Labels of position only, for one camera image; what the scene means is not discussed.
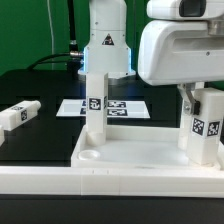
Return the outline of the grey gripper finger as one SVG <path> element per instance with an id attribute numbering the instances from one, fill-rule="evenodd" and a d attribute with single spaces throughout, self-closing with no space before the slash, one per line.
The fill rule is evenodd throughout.
<path id="1" fill-rule="evenodd" d="M 193 96 L 194 83 L 178 84 L 177 88 L 183 99 L 183 111 L 187 115 L 199 115 L 201 103 Z"/>

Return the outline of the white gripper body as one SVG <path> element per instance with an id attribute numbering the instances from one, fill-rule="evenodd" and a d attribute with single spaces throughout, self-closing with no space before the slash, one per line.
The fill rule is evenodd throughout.
<path id="1" fill-rule="evenodd" d="M 141 35 L 138 74 L 150 85 L 224 80 L 224 37 L 206 22 L 154 20 Z"/>

